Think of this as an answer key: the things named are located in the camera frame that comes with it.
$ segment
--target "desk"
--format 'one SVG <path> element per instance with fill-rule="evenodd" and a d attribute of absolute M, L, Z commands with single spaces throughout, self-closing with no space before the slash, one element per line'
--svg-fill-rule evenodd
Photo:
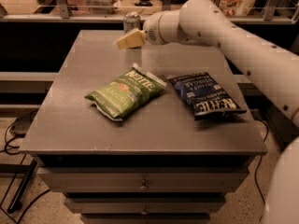
<path fill-rule="evenodd" d="M 168 75 L 208 71 L 248 109 L 221 53 L 168 44 L 117 50 L 123 31 L 81 31 L 40 107 L 22 153 L 85 223 L 207 223 L 266 153 L 250 114 L 193 120 L 168 83 L 124 122 L 113 122 L 84 99 L 138 63 Z"/>

